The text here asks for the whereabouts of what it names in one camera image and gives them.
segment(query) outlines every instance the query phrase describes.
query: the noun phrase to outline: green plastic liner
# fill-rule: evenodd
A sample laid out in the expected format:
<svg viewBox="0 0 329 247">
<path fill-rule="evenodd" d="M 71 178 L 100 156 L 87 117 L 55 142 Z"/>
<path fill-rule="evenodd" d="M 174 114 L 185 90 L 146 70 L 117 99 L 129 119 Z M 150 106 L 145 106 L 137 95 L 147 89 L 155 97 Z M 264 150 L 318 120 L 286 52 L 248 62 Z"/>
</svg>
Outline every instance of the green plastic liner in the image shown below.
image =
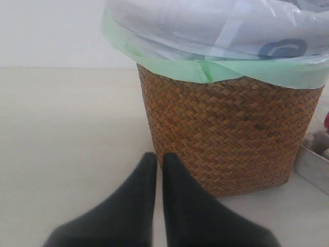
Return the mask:
<svg viewBox="0 0 329 247">
<path fill-rule="evenodd" d="M 151 72 L 174 80 L 195 83 L 250 77 L 291 89 L 318 89 L 329 79 L 329 63 L 306 64 L 274 60 L 168 60 L 144 56 L 105 9 L 102 32 L 113 47 Z"/>
</svg>

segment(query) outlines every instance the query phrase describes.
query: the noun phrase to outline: floor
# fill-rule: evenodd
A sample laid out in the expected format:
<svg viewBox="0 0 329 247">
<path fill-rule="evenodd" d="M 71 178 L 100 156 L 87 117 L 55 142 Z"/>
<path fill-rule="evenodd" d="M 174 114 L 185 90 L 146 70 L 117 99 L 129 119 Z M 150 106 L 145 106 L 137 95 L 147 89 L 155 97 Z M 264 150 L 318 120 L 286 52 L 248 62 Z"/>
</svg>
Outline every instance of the floor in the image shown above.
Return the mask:
<svg viewBox="0 0 329 247">
<path fill-rule="evenodd" d="M 0 70 L 0 247 L 41 246 L 153 151 L 136 71 Z M 154 246 L 166 245 L 159 171 Z M 220 199 L 283 247 L 329 246 L 329 196 L 295 174 Z"/>
</svg>

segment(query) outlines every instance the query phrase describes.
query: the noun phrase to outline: metal container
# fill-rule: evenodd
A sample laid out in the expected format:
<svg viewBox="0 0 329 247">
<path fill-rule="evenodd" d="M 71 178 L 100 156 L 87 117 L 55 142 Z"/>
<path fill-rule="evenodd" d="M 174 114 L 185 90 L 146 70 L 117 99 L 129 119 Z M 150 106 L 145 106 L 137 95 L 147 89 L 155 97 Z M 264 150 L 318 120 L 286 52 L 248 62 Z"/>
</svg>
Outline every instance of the metal container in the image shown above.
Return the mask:
<svg viewBox="0 0 329 247">
<path fill-rule="evenodd" d="M 329 132 L 306 135 L 295 161 L 296 172 L 329 195 L 329 160 L 323 153 L 329 149 Z"/>
</svg>

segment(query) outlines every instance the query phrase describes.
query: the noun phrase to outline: plastic bag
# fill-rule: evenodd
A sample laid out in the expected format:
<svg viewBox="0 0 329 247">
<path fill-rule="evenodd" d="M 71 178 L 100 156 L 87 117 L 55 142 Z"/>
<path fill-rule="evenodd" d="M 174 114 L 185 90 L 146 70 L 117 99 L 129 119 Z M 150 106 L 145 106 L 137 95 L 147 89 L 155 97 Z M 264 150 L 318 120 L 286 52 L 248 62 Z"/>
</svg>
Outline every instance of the plastic bag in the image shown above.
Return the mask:
<svg viewBox="0 0 329 247">
<path fill-rule="evenodd" d="M 327 82 L 329 64 L 303 64 L 276 60 L 168 60 L 143 53 L 141 46 L 112 19 L 105 9 L 102 31 L 106 39 L 119 51 L 131 57 L 153 73 L 175 80 L 214 83 L 248 76 L 274 85 L 293 89 L 317 89 Z"/>
<path fill-rule="evenodd" d="M 329 61 L 329 0 L 107 0 L 147 57 Z"/>
</svg>

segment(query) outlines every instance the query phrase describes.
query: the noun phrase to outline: woven texture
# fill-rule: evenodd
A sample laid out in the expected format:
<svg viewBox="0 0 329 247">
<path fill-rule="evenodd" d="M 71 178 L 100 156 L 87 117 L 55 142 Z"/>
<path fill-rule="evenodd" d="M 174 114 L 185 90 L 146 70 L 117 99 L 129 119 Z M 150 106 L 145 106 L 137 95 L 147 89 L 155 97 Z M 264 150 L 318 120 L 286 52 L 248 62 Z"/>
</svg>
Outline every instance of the woven texture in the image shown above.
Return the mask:
<svg viewBox="0 0 329 247">
<path fill-rule="evenodd" d="M 197 84 L 138 69 L 160 161 L 177 153 L 215 197 L 288 181 L 322 89 L 287 89 L 247 77 Z"/>
</svg>

